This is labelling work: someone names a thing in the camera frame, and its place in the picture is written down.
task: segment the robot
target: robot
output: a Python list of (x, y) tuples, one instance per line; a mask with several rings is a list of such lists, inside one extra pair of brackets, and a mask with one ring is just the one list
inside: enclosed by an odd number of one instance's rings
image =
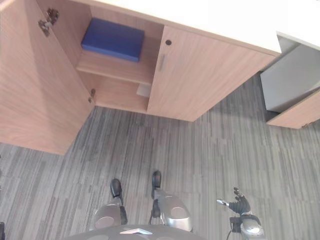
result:
[[(64, 240), (205, 240), (192, 233), (192, 218), (184, 203), (177, 196), (161, 189), (160, 171), (152, 174), (153, 205), (149, 224), (127, 225), (122, 187), (118, 179), (111, 181), (110, 191), (113, 200), (96, 211), (90, 231)], [(240, 215), (230, 218), (231, 231), (241, 233), (244, 240), (265, 239), (261, 223), (252, 215), (246, 197), (237, 188), (234, 188), (234, 193), (237, 202), (217, 200), (219, 204), (229, 207)], [(152, 225), (152, 218), (160, 218), (163, 224)]]

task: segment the robot leg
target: robot leg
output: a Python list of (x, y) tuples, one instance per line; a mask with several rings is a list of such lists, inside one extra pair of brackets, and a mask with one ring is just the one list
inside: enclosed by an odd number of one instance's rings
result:
[(168, 194), (162, 189), (161, 173), (155, 171), (152, 175), (152, 196), (161, 212), (161, 219), (167, 226), (192, 231), (191, 215), (184, 203), (175, 195)]
[(90, 228), (91, 230), (119, 226), (128, 222), (126, 210), (123, 206), (120, 181), (118, 179), (113, 179), (110, 189), (113, 200), (107, 205), (100, 207), (95, 212), (93, 217), (93, 226)]

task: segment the cabinet door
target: cabinet door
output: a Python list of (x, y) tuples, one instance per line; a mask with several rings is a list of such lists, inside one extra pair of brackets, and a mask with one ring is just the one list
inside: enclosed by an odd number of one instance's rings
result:
[(274, 58), (165, 26), (147, 112), (195, 121)]
[(0, 3), (0, 142), (64, 154), (94, 102), (39, 20), (35, 0)]
[(269, 125), (299, 129), (320, 119), (320, 90), (267, 122)]

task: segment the open cabinet door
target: open cabinet door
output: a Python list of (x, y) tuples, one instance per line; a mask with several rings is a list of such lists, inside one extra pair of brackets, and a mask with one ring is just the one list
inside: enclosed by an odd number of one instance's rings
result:
[(94, 102), (36, 0), (0, 1), (0, 142), (64, 154)]

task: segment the small white object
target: small white object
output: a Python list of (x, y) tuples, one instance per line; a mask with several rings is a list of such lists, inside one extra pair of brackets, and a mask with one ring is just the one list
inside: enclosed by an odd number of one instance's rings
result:
[(149, 98), (151, 93), (151, 86), (145, 84), (139, 84), (139, 87), (136, 91), (137, 95)]
[(257, 233), (260, 232), (260, 228), (258, 228), (258, 227), (252, 227), (252, 228), (249, 228), (247, 231), (248, 231), (249, 233), (251, 233), (251, 234), (257, 234)]
[(141, 228), (135, 228), (135, 229), (130, 229), (126, 231), (120, 232), (120, 234), (145, 234), (145, 235), (151, 235), (152, 232), (141, 229)]

